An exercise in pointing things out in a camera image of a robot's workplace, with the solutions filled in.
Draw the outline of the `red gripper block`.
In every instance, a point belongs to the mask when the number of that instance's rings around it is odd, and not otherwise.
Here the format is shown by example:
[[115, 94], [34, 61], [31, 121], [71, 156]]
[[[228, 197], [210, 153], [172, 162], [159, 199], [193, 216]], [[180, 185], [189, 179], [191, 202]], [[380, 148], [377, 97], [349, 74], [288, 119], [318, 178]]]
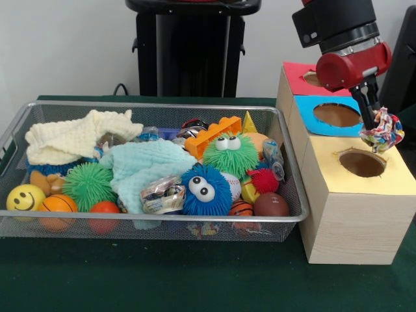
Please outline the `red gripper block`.
[[384, 41], [364, 41], [323, 54], [316, 65], [321, 85], [331, 92], [350, 89], [366, 130], [374, 129], [374, 111], [381, 108], [376, 76], [387, 71], [392, 52]]

